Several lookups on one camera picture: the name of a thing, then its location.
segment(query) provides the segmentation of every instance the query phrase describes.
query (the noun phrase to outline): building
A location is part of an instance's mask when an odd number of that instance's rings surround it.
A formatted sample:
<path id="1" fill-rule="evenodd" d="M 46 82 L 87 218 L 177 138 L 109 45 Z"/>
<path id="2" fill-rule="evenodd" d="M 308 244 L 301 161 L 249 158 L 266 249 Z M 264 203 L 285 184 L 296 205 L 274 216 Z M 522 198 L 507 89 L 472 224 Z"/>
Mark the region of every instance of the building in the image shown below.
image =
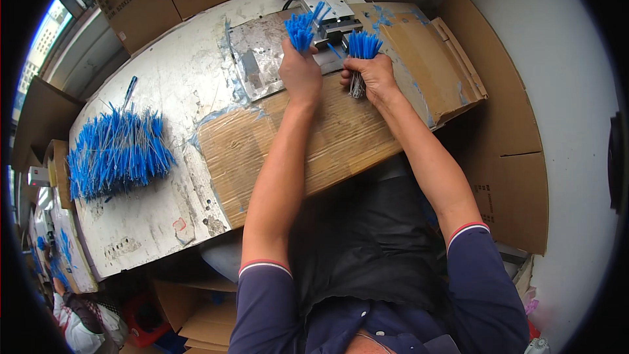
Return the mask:
<path id="1" fill-rule="evenodd" d="M 55 42 L 61 31 L 66 26 L 72 15 L 61 4 L 59 0 L 54 0 L 44 15 L 42 23 L 33 39 L 31 49 L 28 51 L 27 60 L 22 68 L 20 81 L 18 82 L 18 93 L 13 106 L 13 119 L 16 121 L 20 117 L 20 111 L 24 104 L 24 99 L 35 75 L 43 65 L 52 44 Z"/>

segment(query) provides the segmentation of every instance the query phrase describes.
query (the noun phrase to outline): bundle of blue brushes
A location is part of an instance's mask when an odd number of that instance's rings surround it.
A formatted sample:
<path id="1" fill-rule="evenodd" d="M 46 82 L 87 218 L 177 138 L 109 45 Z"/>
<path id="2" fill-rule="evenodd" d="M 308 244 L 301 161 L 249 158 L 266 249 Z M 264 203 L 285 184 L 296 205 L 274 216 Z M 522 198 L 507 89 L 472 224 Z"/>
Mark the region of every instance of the bundle of blue brushes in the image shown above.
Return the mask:
<path id="1" fill-rule="evenodd" d="M 328 9 L 319 17 L 325 5 L 324 1 L 320 1 L 314 8 L 314 11 L 307 14 L 292 14 L 291 19 L 284 21 L 284 26 L 291 39 L 293 47 L 299 52 L 305 52 L 310 47 L 310 42 L 315 34 L 312 32 L 313 25 L 319 25 L 326 14 L 332 9 Z"/>
<path id="2" fill-rule="evenodd" d="M 373 59 L 382 46 L 382 41 L 374 34 L 353 30 L 349 35 L 349 56 L 358 59 Z M 365 96 L 365 80 L 359 71 L 352 71 L 349 95 L 353 98 Z"/>
<path id="3" fill-rule="evenodd" d="M 76 148 L 68 155 L 70 196 L 86 201 L 165 177 L 176 164 L 163 144 L 162 116 L 145 110 L 114 108 L 83 125 Z"/>

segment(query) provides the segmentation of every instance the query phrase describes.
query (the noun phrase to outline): worker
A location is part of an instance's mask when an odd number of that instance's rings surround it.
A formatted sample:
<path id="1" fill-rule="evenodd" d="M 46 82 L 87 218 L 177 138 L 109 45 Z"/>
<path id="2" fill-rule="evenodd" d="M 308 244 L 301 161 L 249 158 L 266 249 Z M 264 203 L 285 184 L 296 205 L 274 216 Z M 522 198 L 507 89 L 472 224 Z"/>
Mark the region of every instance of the worker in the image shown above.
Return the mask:
<path id="1" fill-rule="evenodd" d="M 118 353 L 128 336 L 128 327 L 109 301 L 97 303 L 89 299 L 97 295 L 77 295 L 67 291 L 58 278 L 52 280 L 55 293 L 51 315 L 72 352 Z"/>
<path id="2" fill-rule="evenodd" d="M 228 352 L 523 353 L 523 305 L 466 177 L 400 92 L 384 54 L 346 59 L 340 82 L 362 74 L 421 192 L 411 177 L 388 173 L 344 198 L 314 245 L 310 234 L 294 241 L 323 79 L 315 48 L 300 54 L 288 39 L 282 48 L 289 103 L 249 201 Z M 445 239 L 447 284 L 434 272 L 421 193 Z"/>

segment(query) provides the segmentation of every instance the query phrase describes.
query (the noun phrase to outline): window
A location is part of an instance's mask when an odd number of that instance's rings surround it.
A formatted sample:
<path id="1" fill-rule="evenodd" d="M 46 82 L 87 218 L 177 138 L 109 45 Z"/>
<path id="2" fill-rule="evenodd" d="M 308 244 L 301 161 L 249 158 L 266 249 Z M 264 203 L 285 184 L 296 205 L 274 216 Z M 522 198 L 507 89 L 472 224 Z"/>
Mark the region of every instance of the window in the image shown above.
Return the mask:
<path id="1" fill-rule="evenodd" d="M 72 19 L 73 15 L 78 19 L 83 12 L 94 6 L 94 0 L 53 0 L 48 11 L 43 15 L 42 21 L 31 42 L 27 60 L 22 69 L 23 82 L 18 83 L 18 93 L 14 101 L 13 119 L 19 120 L 21 106 L 25 93 L 39 69 L 50 54 L 51 48 L 59 35 Z"/>
<path id="2" fill-rule="evenodd" d="M 48 8 L 48 11 L 43 15 L 42 21 L 40 23 L 39 28 L 37 29 L 35 35 L 33 36 L 33 41 L 31 42 L 31 49 L 28 52 L 27 61 L 24 64 L 22 69 L 22 77 L 26 80 L 24 84 L 20 84 L 23 92 L 18 93 L 14 102 L 14 108 L 18 111 L 15 113 L 14 110 L 14 119 L 18 120 L 19 112 L 21 110 L 21 104 L 18 104 L 19 101 L 24 102 L 23 96 L 20 94 L 25 93 L 28 90 L 28 86 L 30 85 L 33 76 L 35 75 L 29 68 L 33 69 L 39 68 L 43 65 L 48 52 L 50 51 L 50 47 L 52 43 L 54 43 L 56 37 L 59 35 L 55 34 L 54 37 L 51 37 L 51 32 L 54 30 L 63 30 L 68 22 L 72 19 L 72 14 L 70 14 L 65 6 L 61 4 L 59 0 L 53 0 Z"/>

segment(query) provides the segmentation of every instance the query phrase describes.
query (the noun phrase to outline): forearm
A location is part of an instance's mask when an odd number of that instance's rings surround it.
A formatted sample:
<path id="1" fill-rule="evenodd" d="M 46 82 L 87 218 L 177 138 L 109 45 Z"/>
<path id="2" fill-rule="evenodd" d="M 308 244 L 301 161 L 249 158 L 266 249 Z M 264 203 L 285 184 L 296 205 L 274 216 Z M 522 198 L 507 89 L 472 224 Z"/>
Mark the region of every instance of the forearm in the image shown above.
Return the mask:
<path id="1" fill-rule="evenodd" d="M 461 225 L 481 221 L 460 166 L 432 134 L 401 92 L 377 104 L 389 129 L 406 152 L 415 178 L 439 220 L 447 241 Z"/>
<path id="2" fill-rule="evenodd" d="M 289 103 L 284 111 L 249 201 L 243 263 L 267 258 L 287 264 L 288 235 L 304 194 L 304 155 L 312 118 L 311 108 Z"/>

